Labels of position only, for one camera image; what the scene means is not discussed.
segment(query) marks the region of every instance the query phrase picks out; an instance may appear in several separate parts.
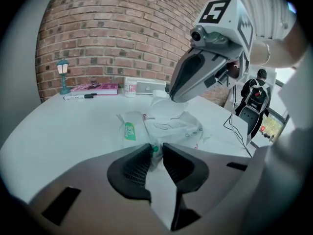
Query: black cap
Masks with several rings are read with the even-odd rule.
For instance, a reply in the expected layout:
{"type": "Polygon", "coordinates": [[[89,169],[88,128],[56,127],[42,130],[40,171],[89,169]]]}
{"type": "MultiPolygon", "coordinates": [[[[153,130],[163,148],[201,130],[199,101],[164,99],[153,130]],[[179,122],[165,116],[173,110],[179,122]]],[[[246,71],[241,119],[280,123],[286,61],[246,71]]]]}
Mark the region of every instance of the black cap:
{"type": "Polygon", "coordinates": [[[258,76],[260,78],[266,79],[266,77],[268,76],[267,72],[265,69],[259,69],[258,71],[258,76]]]}

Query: marker pen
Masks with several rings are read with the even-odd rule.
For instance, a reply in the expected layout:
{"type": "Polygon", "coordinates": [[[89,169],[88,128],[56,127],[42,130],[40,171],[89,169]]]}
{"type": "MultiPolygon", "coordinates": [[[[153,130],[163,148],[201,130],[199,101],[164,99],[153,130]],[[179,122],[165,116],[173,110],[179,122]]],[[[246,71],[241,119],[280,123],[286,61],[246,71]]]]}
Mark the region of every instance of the marker pen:
{"type": "Polygon", "coordinates": [[[64,100],[72,100],[72,99],[84,99],[84,98],[93,98],[92,94],[86,94],[86,95],[72,95],[72,96],[64,96],[64,100]]]}

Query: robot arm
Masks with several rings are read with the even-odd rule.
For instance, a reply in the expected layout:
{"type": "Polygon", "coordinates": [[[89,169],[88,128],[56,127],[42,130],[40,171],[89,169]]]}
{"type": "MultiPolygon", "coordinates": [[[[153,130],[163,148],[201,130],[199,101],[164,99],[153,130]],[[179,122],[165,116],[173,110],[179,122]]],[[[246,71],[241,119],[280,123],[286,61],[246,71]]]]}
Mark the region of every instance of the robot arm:
{"type": "Polygon", "coordinates": [[[249,67],[254,32],[240,0],[208,2],[190,34],[191,48],[178,61],[171,80],[174,102],[186,102],[215,83],[232,88],[249,67]],[[235,78],[226,68],[230,60],[240,63],[235,78]]]}

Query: backpack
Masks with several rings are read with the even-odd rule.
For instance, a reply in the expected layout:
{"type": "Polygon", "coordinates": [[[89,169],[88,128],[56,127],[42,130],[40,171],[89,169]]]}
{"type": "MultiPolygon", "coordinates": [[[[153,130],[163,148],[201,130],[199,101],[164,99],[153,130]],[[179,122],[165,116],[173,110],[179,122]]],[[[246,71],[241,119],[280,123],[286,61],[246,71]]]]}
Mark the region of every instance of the backpack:
{"type": "Polygon", "coordinates": [[[268,90],[269,87],[266,83],[260,86],[259,82],[254,79],[256,85],[250,87],[250,92],[246,96],[245,103],[254,110],[262,112],[268,104],[268,90]]]}

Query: cable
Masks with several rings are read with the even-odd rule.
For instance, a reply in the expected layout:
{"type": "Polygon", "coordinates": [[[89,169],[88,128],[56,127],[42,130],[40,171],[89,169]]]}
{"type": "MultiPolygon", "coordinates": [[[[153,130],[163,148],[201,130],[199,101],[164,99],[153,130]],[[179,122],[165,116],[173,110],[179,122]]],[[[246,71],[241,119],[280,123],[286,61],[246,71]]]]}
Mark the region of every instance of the cable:
{"type": "Polygon", "coordinates": [[[233,116],[234,116],[234,109],[235,109],[235,102],[237,100],[237,95],[236,95],[236,85],[233,87],[233,107],[232,107],[232,111],[231,111],[231,115],[229,116],[229,118],[225,121],[225,123],[223,124],[223,126],[228,129],[233,131],[233,133],[235,134],[236,138],[238,139],[239,143],[243,145],[243,147],[245,148],[245,150],[247,151],[247,153],[249,154],[249,156],[252,158],[250,152],[248,151],[245,143],[244,143],[244,139],[243,136],[240,134],[239,130],[236,128],[236,126],[233,125],[233,116]],[[229,124],[231,125],[231,129],[226,127],[225,124],[227,123],[227,121],[229,122],[229,124]]]}

